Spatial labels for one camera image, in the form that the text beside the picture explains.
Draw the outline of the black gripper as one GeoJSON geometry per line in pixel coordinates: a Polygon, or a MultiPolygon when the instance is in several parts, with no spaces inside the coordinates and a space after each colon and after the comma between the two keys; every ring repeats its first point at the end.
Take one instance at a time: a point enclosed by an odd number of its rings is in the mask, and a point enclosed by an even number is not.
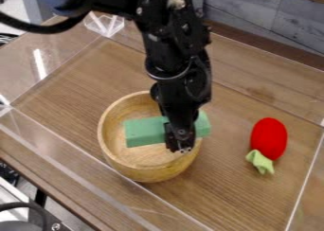
{"type": "Polygon", "coordinates": [[[164,144],[171,152],[187,153],[195,146],[198,111],[211,99],[211,64],[202,50],[176,68],[164,68],[145,57],[145,70],[155,84],[149,89],[161,116],[167,118],[164,144]]]}

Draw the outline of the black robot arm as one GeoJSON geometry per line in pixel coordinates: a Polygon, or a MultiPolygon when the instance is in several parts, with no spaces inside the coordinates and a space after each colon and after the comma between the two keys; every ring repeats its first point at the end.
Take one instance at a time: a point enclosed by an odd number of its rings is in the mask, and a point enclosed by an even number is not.
{"type": "Polygon", "coordinates": [[[198,110],[211,99],[211,64],[206,45],[210,28],[194,0],[41,0],[65,18],[54,25],[28,23],[0,11],[0,23],[36,34],[57,34],[92,12],[129,20],[141,35],[145,70],[153,85],[149,97],[167,122],[161,141],[172,151],[190,151],[196,142],[198,110]]]}

